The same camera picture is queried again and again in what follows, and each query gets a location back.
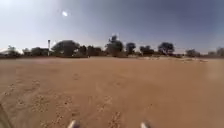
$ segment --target sun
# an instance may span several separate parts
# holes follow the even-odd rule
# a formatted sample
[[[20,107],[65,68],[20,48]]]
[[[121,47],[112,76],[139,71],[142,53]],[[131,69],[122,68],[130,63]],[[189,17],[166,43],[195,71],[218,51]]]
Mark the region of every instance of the sun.
[[[62,16],[67,17],[68,13],[66,11],[62,11]]]

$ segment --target pole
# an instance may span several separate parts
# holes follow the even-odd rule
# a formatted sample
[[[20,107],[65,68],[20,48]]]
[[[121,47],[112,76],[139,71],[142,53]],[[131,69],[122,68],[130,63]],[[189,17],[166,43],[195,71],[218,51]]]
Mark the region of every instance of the pole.
[[[51,45],[51,40],[48,40],[48,56],[50,56],[50,45]]]

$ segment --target sky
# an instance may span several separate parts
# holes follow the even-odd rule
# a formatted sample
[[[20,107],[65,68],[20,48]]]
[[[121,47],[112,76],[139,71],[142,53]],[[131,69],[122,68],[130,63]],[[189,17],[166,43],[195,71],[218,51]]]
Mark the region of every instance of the sky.
[[[104,47],[172,42],[176,52],[224,47],[223,0],[0,0],[0,50],[61,40]]]

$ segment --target sand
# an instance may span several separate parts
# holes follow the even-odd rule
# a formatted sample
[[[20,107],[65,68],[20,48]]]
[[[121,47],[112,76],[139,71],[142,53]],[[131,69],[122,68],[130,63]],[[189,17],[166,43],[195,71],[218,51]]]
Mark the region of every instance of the sand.
[[[15,128],[223,128],[224,60],[0,60]]]

